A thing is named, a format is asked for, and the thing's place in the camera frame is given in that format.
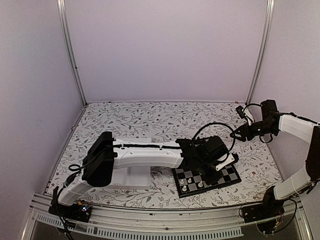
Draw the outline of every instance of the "enclosure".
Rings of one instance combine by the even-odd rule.
[[[146,143],[190,139],[210,122],[240,127],[236,108],[267,99],[319,122],[318,1],[25,0],[2,1],[0,12],[1,240],[64,237],[48,213],[53,190],[102,132]],[[249,110],[261,119],[259,108]],[[208,127],[208,136],[232,144],[223,126]],[[124,187],[81,197],[93,217],[72,235],[265,239],[239,208],[297,172],[308,149],[284,133],[270,143],[236,141],[230,184],[181,198],[170,168],[145,169],[147,187],[127,171]],[[301,194],[298,210],[286,204],[284,220],[295,212],[293,222],[268,238],[320,239],[318,196],[317,188]]]

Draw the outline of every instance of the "black square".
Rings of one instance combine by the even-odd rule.
[[[177,173],[176,175],[178,176],[178,179],[184,179],[184,178],[186,178],[184,172]]]
[[[223,176],[223,179],[224,179],[225,182],[230,182],[231,181],[231,177],[229,175]]]
[[[226,171],[228,172],[228,174],[233,174],[235,172],[232,167],[226,168]]]
[[[200,175],[200,173],[199,173],[198,171],[196,171],[196,170],[191,170],[191,173],[192,173],[192,175],[193,175],[194,177]]]

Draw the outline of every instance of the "floral tablecloth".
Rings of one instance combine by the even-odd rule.
[[[203,125],[223,122],[237,128],[244,122],[236,113],[237,103],[203,102],[106,102],[92,103],[86,108],[81,121],[48,183],[47,194],[62,186],[70,164],[80,164],[88,149],[104,131],[115,138],[152,138],[165,142],[177,138],[191,138]],[[227,147],[232,143],[229,130],[211,126],[202,136],[219,135]],[[151,168],[148,190],[114,190],[94,188],[82,196],[96,204],[135,208],[189,209],[221,207],[261,200],[265,190],[282,181],[276,163],[265,143],[258,137],[236,144],[232,152],[239,155],[235,167],[241,183],[210,190],[206,193],[179,198],[172,171],[165,167]]]

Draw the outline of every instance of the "cable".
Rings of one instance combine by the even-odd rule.
[[[85,165],[78,165],[78,164],[71,164],[69,165],[68,169],[71,172],[78,172],[81,169],[84,169],[86,166],[88,166],[90,163],[92,163],[94,160],[96,160],[102,151],[106,151],[108,149],[112,148],[155,148],[155,149],[181,149],[179,146],[166,146],[166,145],[155,145],[155,144],[118,144],[113,146],[107,146],[106,148],[103,148],[100,152],[98,152],[94,158],[92,158],[90,161],[88,161]]]
[[[291,115],[297,119],[301,119],[301,120],[304,120],[304,121],[307,121],[307,122],[310,122],[310,123],[313,123],[313,124],[316,124],[316,125],[319,125],[320,123],[319,122],[316,122],[316,121],[313,121],[309,118],[306,118],[304,116],[298,116],[296,114],[294,114],[293,112],[279,112],[280,114],[283,114],[283,115]]]
[[[257,107],[260,107],[260,108],[261,108],[261,104],[258,104],[258,103],[250,103],[250,104],[246,105],[242,111],[245,111],[246,108],[248,108],[248,107],[250,107],[250,106],[257,106]]]
[[[223,123],[223,122],[210,122],[210,123],[207,123],[206,125],[202,126],[202,127],[196,132],[196,134],[195,134],[195,135],[193,136],[193,138],[191,139],[192,142],[195,141],[196,137],[199,135],[199,133],[201,133],[201,131],[202,131],[203,129],[205,129],[205,128],[211,126],[211,125],[222,125],[222,126],[225,126],[225,127],[227,127],[228,129],[230,129],[233,134],[235,134],[235,131],[234,131],[228,124],[226,124],[226,123]],[[231,147],[230,147],[230,149],[229,149],[229,152],[234,148],[235,143],[236,143],[236,139],[233,138],[233,140],[232,140],[232,145],[231,145]]]
[[[166,145],[155,145],[155,144],[123,144],[123,147],[124,148],[181,149],[181,147],[179,146],[166,146]]]
[[[281,228],[280,230],[275,231],[275,232],[274,232],[275,234],[278,233],[278,232],[281,232],[283,229],[285,229],[286,227],[288,227],[289,224],[290,224],[290,223],[294,220],[294,218],[296,217],[296,213],[297,213],[297,209],[298,209],[298,204],[297,204],[297,202],[296,202],[295,200],[293,200],[293,199],[289,199],[289,200],[290,200],[291,202],[294,202],[294,205],[295,205],[294,213],[293,213],[291,219],[289,220],[289,222],[288,222],[283,228]]]
[[[282,230],[284,230],[286,227],[288,227],[288,226],[290,225],[290,223],[294,220],[294,218],[295,218],[295,216],[296,216],[296,213],[297,213],[298,204],[297,204],[297,202],[296,202],[295,200],[293,200],[293,199],[288,199],[288,200],[290,200],[291,202],[294,202],[294,205],[295,205],[294,213],[293,213],[292,217],[290,218],[289,222],[288,222],[283,228],[281,228],[280,230],[274,231],[273,233],[269,233],[269,234],[266,234],[266,233],[263,233],[263,232],[262,232],[263,235],[273,235],[273,234],[279,233],[279,232],[281,232]]]
[[[58,194],[57,194],[57,196],[56,196],[57,199],[59,198],[59,195],[61,194],[62,190],[63,190],[63,188],[61,188],[61,190],[58,192]],[[59,214],[58,204],[57,204],[57,203],[55,204],[55,210],[56,210],[56,213],[58,214],[58,217],[59,217],[60,221],[62,222],[65,236],[66,236],[69,240],[74,240],[74,238],[71,236],[71,231],[70,231],[70,230],[68,229],[68,227],[67,227],[67,223],[66,223],[67,221],[66,221],[66,220],[64,221],[63,218],[62,218],[62,217],[60,216],[60,214]]]
[[[271,143],[274,138],[272,137],[272,133],[270,133],[270,140],[269,140],[269,141],[263,141],[263,140],[262,140],[262,136],[259,136],[259,139],[260,139],[260,141],[261,141],[262,143],[268,144],[268,143]]]

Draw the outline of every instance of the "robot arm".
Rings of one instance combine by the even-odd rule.
[[[137,166],[187,168],[202,174],[207,184],[214,184],[222,177],[221,169],[238,161],[238,155],[230,153],[218,136],[198,139],[145,144],[114,139],[111,132],[103,132],[88,151],[82,166],[69,168],[75,173],[65,181],[62,189],[53,192],[49,212],[69,219],[88,221],[88,205],[74,203],[81,195],[95,187],[111,183],[113,169]],[[85,209],[88,216],[79,217]]]
[[[255,214],[259,213],[259,216],[273,217],[280,211],[284,201],[306,190],[308,194],[320,180],[320,125],[293,113],[278,112],[274,100],[262,102],[261,111],[262,121],[245,123],[231,136],[245,142],[255,136],[270,134],[272,137],[272,134],[277,136],[279,132],[283,132],[309,144],[309,152],[303,167],[285,181],[270,187],[263,197],[262,204],[254,209]],[[238,108],[237,112],[242,116],[243,109]],[[252,217],[252,210],[252,207],[242,208],[245,219]]]

